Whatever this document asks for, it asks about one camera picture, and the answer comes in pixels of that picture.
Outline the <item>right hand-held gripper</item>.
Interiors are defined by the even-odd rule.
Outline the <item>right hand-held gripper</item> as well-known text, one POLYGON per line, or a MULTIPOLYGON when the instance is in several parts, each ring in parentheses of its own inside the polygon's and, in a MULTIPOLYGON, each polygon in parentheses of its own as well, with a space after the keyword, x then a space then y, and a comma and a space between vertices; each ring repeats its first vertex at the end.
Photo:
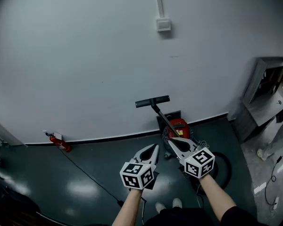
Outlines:
POLYGON ((168 140, 168 144, 183 165, 186 174, 200 179, 213 169, 215 156, 206 147, 182 158, 182 150, 195 150, 196 144, 183 137, 172 137, 168 140))

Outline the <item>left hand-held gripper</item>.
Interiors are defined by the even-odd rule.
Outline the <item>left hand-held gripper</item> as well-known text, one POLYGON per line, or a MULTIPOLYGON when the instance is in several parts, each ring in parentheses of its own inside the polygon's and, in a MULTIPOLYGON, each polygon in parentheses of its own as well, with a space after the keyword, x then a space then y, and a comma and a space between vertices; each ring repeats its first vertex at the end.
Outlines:
POLYGON ((125 187, 133 189, 152 190, 157 180, 159 145, 152 144, 139 150, 134 158, 125 162, 120 170, 120 176, 125 187))

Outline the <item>metal vacuum wand tube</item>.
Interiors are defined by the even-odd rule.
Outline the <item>metal vacuum wand tube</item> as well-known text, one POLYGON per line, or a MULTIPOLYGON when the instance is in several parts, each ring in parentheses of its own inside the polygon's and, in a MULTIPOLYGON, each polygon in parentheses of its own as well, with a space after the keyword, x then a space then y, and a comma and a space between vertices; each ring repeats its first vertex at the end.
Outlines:
POLYGON ((166 127, 168 127, 175 134, 175 137, 179 137, 179 134, 176 132, 171 122, 164 116, 162 111, 159 112, 158 116, 160 116, 165 121, 165 123, 167 124, 166 127))

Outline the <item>person's right forearm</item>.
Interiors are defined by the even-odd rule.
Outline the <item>person's right forearm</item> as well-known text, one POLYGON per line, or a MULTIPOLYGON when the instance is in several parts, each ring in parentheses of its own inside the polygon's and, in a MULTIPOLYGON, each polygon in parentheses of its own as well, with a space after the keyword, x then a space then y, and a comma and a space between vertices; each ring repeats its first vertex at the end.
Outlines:
POLYGON ((216 218, 221 222, 222 216, 236 206, 235 202, 209 174, 200 179, 200 184, 216 218))

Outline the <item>person's left forearm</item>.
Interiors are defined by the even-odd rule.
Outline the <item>person's left forearm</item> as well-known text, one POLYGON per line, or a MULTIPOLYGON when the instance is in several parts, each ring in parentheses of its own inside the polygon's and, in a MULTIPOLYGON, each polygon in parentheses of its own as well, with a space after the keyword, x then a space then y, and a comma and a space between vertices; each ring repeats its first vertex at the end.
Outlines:
POLYGON ((142 190, 131 189, 112 226, 135 226, 142 190))

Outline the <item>red vacuum cleaner body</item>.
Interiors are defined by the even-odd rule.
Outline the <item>red vacuum cleaner body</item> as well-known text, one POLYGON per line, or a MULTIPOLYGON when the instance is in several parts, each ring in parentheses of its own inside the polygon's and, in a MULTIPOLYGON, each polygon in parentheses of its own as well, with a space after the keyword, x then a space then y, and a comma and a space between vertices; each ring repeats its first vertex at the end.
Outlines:
MULTIPOLYGON (((173 119, 170 121, 173 127, 175 128, 176 132, 179 134, 179 137, 183 137, 186 139, 192 140, 193 135, 192 135, 192 130, 190 129, 189 125, 184 119, 173 119)), ((168 128, 165 127, 165 129, 162 132, 162 139, 164 141, 164 148, 165 148, 165 159, 170 159, 171 157, 175 157, 175 154, 171 147, 168 144, 168 140, 172 137, 175 137, 175 134, 168 128)), ((195 150, 182 150, 182 158, 189 156, 192 152, 195 150)))

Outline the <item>person's left white shoe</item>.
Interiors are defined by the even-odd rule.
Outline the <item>person's left white shoe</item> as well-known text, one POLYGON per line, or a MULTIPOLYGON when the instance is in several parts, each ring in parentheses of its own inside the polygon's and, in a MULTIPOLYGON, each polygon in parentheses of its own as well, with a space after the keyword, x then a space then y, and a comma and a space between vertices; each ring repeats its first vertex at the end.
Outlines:
POLYGON ((161 203, 161 202, 156 202, 155 203, 155 209, 156 209, 157 213, 159 214, 163 210, 166 210, 166 206, 163 203, 161 203))

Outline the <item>person's black shorts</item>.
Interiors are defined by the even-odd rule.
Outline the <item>person's black shorts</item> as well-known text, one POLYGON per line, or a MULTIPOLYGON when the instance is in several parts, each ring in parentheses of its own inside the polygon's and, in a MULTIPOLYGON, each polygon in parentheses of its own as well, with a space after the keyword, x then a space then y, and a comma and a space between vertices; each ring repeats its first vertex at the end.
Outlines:
POLYGON ((212 219, 201 208, 163 209, 144 226, 214 226, 212 219))

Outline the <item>gray metal cabinet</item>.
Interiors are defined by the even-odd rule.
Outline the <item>gray metal cabinet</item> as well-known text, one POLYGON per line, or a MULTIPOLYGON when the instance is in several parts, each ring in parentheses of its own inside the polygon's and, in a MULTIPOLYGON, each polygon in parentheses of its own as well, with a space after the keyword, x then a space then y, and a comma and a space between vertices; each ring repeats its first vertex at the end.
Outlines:
POLYGON ((240 142, 262 130, 283 111, 280 84, 283 78, 283 57, 259 57, 255 61, 241 107, 233 122, 233 130, 240 142))

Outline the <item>red fire extinguisher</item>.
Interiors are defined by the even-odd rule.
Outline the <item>red fire extinguisher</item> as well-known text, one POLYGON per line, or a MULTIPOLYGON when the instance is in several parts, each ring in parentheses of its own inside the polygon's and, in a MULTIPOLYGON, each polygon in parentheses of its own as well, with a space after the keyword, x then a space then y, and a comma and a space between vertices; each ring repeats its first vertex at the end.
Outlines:
POLYGON ((72 150, 72 147, 63 140, 62 135, 59 133, 48 133, 46 132, 45 135, 49 137, 49 140, 56 145, 59 149, 64 150, 65 152, 69 153, 72 150))

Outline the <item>person's dark shirt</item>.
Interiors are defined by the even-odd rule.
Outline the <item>person's dark shirt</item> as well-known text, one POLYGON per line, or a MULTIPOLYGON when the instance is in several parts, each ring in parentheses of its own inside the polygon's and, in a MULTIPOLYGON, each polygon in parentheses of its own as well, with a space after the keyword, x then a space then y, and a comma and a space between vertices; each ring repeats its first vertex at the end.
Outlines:
POLYGON ((259 223, 251 214, 237 206, 228 209, 221 218, 220 226, 268 226, 259 223))

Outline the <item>dark furniture piece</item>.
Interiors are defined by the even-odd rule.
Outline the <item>dark furniture piece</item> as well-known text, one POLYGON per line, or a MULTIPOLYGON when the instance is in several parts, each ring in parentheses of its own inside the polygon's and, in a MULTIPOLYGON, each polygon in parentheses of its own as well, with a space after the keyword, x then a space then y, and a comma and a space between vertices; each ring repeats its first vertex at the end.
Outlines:
POLYGON ((0 226, 39 226, 39 212, 30 198, 0 184, 0 226))

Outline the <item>white wall switch box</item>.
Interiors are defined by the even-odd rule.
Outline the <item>white wall switch box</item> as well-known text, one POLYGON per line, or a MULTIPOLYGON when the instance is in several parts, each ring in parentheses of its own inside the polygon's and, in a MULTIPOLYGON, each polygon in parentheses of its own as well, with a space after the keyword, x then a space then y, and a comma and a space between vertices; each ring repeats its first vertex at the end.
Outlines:
POLYGON ((171 31, 171 20, 170 18, 157 18, 156 19, 156 31, 157 32, 168 32, 171 31))

